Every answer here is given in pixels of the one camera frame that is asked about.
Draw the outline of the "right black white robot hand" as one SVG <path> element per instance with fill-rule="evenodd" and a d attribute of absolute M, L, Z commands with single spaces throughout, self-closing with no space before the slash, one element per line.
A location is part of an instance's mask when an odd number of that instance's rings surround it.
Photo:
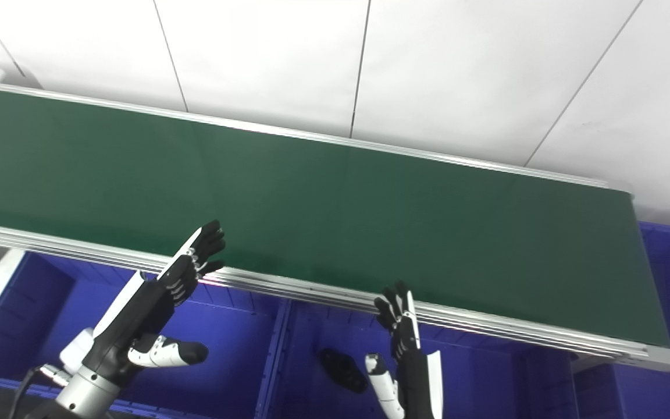
<path fill-rule="evenodd" d="M 441 353 L 423 351 L 412 291 L 403 281 L 386 287 L 374 299 L 377 321 L 390 337 L 394 377 L 380 353 L 365 355 L 365 371 L 388 418 L 442 418 L 444 414 Z"/>

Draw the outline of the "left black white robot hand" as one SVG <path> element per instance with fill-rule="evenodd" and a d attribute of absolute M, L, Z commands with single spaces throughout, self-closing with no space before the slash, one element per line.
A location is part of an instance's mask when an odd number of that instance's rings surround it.
<path fill-rule="evenodd" d="M 203 363 L 208 348 L 163 336 L 177 307 L 194 294 L 205 274 L 223 268 L 213 255 L 226 246 L 218 220 L 196 230 L 156 279 L 138 271 L 138 288 L 106 326 L 95 330 L 93 344 L 79 371 L 128 387 L 143 368 L 174 368 Z"/>

